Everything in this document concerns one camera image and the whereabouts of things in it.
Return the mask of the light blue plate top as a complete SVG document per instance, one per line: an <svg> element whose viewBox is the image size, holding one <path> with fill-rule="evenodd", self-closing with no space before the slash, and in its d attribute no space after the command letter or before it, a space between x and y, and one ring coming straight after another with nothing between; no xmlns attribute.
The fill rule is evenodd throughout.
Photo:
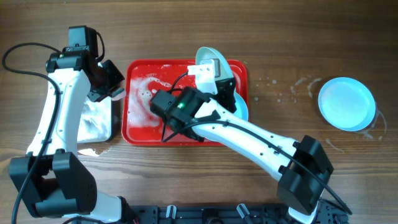
<svg viewBox="0 0 398 224"><path fill-rule="evenodd" d="M218 73L215 75L216 81L234 77L228 62L218 50L212 47L201 47L198 49L195 56L196 65L211 64L211 60L218 62Z"/></svg>

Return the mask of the light blue plate bottom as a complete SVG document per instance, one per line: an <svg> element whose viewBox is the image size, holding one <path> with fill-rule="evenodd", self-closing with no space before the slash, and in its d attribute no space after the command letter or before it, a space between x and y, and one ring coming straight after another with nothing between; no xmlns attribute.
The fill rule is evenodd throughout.
<svg viewBox="0 0 398 224"><path fill-rule="evenodd" d="M234 115L243 119L245 121L249 120L249 111L246 102L243 100L242 96L239 95L237 92L234 92L234 99L235 99L235 107L236 111Z"/></svg>

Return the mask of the pink sponge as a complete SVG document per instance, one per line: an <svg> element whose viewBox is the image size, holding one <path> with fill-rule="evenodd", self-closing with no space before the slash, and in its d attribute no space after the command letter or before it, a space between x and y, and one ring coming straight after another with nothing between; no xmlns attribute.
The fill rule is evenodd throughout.
<svg viewBox="0 0 398 224"><path fill-rule="evenodd" d="M118 100L123 99L125 96L126 96L125 89L124 88L119 88L112 94L111 100L112 101L118 101Z"/></svg>

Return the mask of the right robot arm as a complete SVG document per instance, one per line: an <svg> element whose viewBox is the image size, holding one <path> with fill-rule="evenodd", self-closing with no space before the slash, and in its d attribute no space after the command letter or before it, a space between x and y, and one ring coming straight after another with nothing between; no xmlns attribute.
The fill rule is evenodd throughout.
<svg viewBox="0 0 398 224"><path fill-rule="evenodd" d="M150 111L173 133L196 141L219 142L247 157L277 182L277 196L299 223L313 223L333 166L318 140L301 141L266 131L235 115L236 80L227 78L195 87L179 95L159 90Z"/></svg>

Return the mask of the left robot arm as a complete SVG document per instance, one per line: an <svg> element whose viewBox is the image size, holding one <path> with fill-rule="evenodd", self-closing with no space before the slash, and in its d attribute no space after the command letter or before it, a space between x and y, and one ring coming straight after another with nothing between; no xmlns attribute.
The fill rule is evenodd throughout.
<svg viewBox="0 0 398 224"><path fill-rule="evenodd" d="M93 175L78 159L77 139L86 100L120 99L121 72L104 59L101 35L87 26L68 30L68 45L53 49L44 78L49 87L38 130L27 153L13 158L9 176L34 218L67 222L137 223L126 199L97 188Z"/></svg>

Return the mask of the light blue plate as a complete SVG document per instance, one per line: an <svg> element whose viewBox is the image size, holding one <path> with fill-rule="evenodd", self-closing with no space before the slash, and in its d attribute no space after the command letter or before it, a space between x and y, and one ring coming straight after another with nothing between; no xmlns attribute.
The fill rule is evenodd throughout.
<svg viewBox="0 0 398 224"><path fill-rule="evenodd" d="M228 62L218 50L212 47L201 47L198 49L195 56L196 65L211 64L211 60L218 62L218 73L215 75L216 81L234 77Z"/></svg>
<svg viewBox="0 0 398 224"><path fill-rule="evenodd" d="M376 102L369 89L348 77L332 78L320 88L317 98L323 118L349 132L368 127L376 116Z"/></svg>
<svg viewBox="0 0 398 224"><path fill-rule="evenodd" d="M235 107L236 111L234 115L243 119L245 121L249 120L249 111L246 102L243 100L242 96L239 95L237 92L234 92L234 99L235 99Z"/></svg>

